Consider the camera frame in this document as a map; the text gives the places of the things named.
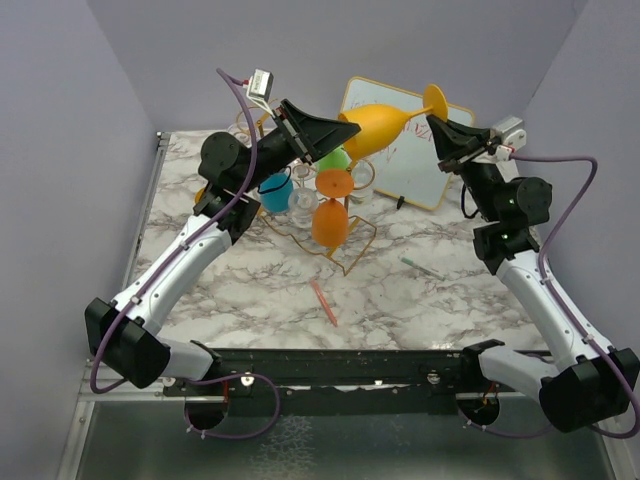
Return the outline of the green plastic wine glass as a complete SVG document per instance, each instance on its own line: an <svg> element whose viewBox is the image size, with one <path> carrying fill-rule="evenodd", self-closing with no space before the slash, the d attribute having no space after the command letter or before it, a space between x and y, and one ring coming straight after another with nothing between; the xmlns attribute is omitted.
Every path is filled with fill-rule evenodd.
<svg viewBox="0 0 640 480"><path fill-rule="evenodd" d="M346 170L351 160L343 147L336 148L316 164L315 168L318 173L330 169Z"/></svg>

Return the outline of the blue plastic wine glass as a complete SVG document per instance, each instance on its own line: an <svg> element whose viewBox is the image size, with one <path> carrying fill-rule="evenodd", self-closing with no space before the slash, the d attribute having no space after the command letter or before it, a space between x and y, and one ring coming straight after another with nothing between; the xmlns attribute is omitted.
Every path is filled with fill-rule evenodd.
<svg viewBox="0 0 640 480"><path fill-rule="evenodd" d="M279 214L289 210L289 197L293 190L291 175L280 172L262 182L258 194L266 211Z"/></svg>

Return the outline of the orange plastic wine glass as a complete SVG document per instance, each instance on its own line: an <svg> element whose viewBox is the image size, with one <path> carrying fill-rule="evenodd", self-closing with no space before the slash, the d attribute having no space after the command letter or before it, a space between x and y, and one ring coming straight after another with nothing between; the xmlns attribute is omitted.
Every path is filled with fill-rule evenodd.
<svg viewBox="0 0 640 480"><path fill-rule="evenodd" d="M314 212L312 238L321 246L334 248L348 236L349 217L340 199L346 199L354 189L354 181L346 170L327 169L315 180L316 190L327 198Z"/></svg>

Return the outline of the clear tall wine glass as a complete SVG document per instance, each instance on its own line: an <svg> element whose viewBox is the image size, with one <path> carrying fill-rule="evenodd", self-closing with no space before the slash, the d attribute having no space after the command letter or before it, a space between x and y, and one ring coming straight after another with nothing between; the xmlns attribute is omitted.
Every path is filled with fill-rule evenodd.
<svg viewBox="0 0 640 480"><path fill-rule="evenodd" d="M246 117L242 111L238 112L234 122L227 127L227 132L244 146L249 147L251 145L249 124L246 122Z"/></svg>

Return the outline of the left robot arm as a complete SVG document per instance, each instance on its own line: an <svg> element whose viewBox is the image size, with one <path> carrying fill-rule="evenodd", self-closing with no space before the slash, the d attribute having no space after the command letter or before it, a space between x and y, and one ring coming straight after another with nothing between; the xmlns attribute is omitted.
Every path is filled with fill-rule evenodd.
<svg viewBox="0 0 640 480"><path fill-rule="evenodd" d="M307 114L288 100L276 108L274 121L274 130L249 145L227 131L209 135L198 167L206 185L179 234L125 290L86 307L94 361L105 363L122 381L146 388L162 377L186 379L202 395L218 388L221 371L211 349L159 338L168 314L203 270L250 227L260 204L249 191L296 159L319 161L361 130L356 123Z"/></svg>

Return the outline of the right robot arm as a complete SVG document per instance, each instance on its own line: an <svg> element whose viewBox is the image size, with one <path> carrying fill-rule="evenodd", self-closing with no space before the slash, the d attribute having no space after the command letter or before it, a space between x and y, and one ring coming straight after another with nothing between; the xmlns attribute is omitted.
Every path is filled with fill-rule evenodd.
<svg viewBox="0 0 640 480"><path fill-rule="evenodd" d="M499 169L522 158L522 120L510 117L491 129L433 114L427 121L440 170L462 179L486 222L474 231L476 256L516 297L552 356L546 362L500 341L484 341L464 349L461 383L472 391L492 382L506 385L535 400L564 433L637 411L638 357L616 348L586 319L552 272L550 244L532 234L550 219L551 184L539 177L505 179Z"/></svg>

